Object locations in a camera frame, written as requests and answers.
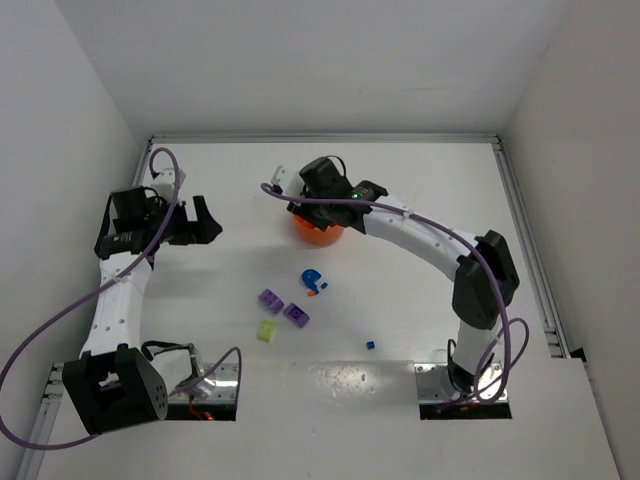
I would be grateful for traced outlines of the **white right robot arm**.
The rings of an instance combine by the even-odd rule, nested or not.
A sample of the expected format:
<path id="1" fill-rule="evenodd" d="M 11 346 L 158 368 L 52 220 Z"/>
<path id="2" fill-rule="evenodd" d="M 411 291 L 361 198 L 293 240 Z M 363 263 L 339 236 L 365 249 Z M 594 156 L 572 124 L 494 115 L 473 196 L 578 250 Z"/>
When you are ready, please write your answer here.
<path id="1" fill-rule="evenodd" d="M 492 358 L 488 348 L 496 323 L 506 316 L 520 285 L 505 238 L 493 230 L 473 235 L 428 221 L 372 181 L 351 183 L 343 161 L 328 156 L 298 171 L 280 167 L 271 183 L 288 198 L 288 211 L 317 229 L 341 226 L 385 240 L 452 282 L 452 308 L 460 325 L 447 361 L 448 382 L 460 394 L 471 394 Z"/>

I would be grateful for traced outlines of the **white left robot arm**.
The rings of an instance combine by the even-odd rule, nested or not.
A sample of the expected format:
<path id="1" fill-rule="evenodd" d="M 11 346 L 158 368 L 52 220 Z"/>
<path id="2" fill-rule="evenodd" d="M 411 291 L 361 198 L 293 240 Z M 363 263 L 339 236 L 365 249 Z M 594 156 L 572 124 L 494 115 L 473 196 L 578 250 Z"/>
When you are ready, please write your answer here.
<path id="1" fill-rule="evenodd" d="M 102 292 L 89 336 L 78 359 L 65 363 L 64 387 L 91 435 L 163 420 L 169 396 L 202 375 L 191 343 L 142 341 L 142 307 L 155 266 L 157 246 L 206 245 L 222 233 L 202 196 L 193 199 L 196 217 L 184 202 L 170 203 L 170 186 L 131 187 L 107 200 L 94 247 Z"/>

